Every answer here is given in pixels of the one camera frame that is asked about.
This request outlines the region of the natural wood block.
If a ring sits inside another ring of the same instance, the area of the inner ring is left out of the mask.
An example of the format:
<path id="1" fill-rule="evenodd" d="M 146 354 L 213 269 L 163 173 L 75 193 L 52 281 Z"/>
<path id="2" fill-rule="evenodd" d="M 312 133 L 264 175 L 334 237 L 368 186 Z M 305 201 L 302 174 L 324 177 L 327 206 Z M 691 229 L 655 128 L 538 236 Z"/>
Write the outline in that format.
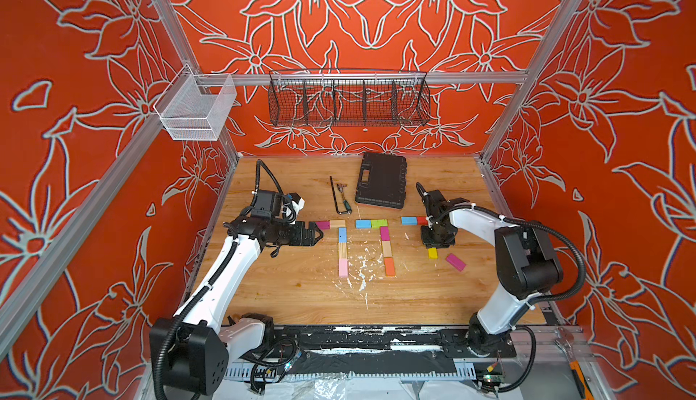
<path id="1" fill-rule="evenodd" d="M 392 246 L 389 240 L 382 241 L 382 256 L 384 256 L 384 258 L 391 258 L 393 256 L 391 248 Z"/>
<path id="2" fill-rule="evenodd" d="M 346 227 L 345 220 L 330 220 L 329 224 L 330 224 L 331 229 L 338 229 L 338 228 L 345 228 Z"/>
<path id="3" fill-rule="evenodd" d="M 347 251 L 347 243 L 346 242 L 339 242 L 338 243 L 338 258 L 340 260 L 346 260 L 348 258 L 348 251 Z"/>

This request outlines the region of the pink block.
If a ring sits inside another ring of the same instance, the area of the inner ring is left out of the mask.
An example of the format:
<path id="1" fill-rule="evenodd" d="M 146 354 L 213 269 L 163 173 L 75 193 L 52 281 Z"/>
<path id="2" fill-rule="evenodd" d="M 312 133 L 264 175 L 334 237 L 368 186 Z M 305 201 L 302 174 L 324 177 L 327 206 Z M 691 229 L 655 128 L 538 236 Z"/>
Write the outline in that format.
<path id="1" fill-rule="evenodd" d="M 347 278 L 349 274 L 349 261 L 348 259 L 338 260 L 338 277 Z"/>

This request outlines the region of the orange block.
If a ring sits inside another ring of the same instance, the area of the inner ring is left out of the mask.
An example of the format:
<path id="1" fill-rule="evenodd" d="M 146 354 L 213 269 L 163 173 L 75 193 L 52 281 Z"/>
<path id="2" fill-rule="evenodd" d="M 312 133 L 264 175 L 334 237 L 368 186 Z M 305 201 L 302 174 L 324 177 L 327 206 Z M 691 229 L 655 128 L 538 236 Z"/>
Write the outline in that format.
<path id="1" fill-rule="evenodd" d="M 394 265 L 393 257 L 384 258 L 384 272 L 387 277 L 395 277 L 396 270 Z"/>

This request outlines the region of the green block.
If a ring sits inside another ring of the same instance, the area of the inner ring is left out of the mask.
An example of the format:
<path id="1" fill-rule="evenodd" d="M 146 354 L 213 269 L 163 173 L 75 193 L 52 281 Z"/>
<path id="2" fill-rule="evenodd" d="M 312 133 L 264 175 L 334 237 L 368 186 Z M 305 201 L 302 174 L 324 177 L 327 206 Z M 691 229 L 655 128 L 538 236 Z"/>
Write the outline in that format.
<path id="1" fill-rule="evenodd" d="M 371 220 L 371 228 L 379 229 L 388 226 L 388 220 Z"/>

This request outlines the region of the black plastic tool case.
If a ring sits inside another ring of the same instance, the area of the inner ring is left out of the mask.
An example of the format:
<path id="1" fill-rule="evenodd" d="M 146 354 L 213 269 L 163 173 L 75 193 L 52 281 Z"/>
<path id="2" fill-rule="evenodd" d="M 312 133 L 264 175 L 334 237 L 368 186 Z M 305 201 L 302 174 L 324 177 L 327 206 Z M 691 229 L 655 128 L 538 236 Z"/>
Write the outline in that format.
<path id="1" fill-rule="evenodd" d="M 367 152 L 362 156 L 355 201 L 400 210 L 406 198 L 405 157 Z"/>

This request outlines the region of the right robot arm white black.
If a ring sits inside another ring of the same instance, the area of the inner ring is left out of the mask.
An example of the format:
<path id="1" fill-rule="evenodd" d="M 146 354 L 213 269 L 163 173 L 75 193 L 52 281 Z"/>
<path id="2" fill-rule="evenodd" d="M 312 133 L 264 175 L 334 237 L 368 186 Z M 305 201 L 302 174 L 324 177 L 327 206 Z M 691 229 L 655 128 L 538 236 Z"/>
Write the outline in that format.
<path id="1" fill-rule="evenodd" d="M 485 358 L 511 339 L 521 318 L 540 302 L 575 296 L 587 280 L 582 252 L 562 233 L 540 222 L 507 217 L 463 198 L 446 199 L 421 183 L 416 191 L 425 208 L 427 223 L 420 236 L 428 249 L 448 249 L 458 231 L 473 234 L 495 249 L 498 286 L 486 305 L 469 319 L 465 344 L 475 356 Z M 575 259 L 576 279 L 566 290 L 553 293 L 564 271 L 551 242 L 556 238 Z"/>

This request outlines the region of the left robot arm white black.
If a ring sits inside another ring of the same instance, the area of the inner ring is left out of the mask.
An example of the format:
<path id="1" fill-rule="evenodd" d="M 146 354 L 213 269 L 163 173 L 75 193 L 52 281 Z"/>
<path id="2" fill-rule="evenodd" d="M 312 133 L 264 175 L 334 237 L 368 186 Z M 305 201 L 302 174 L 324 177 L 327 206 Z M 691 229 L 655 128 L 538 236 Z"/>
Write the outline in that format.
<path id="1" fill-rule="evenodd" d="M 223 329 L 230 301 L 252 264 L 267 247 L 277 256 L 284 246 L 313 247 L 324 233 L 299 220 L 304 199 L 277 184 L 272 191 L 255 187 L 250 205 L 232 222 L 219 256 L 199 287 L 171 318 L 160 318 L 150 331 L 154 396 L 164 399 L 174 388 L 193 398 L 212 396 L 238 359 L 252 363 L 250 381 L 261 368 L 288 368 L 298 357 L 292 338 L 274 338 L 272 318 L 247 314 Z"/>

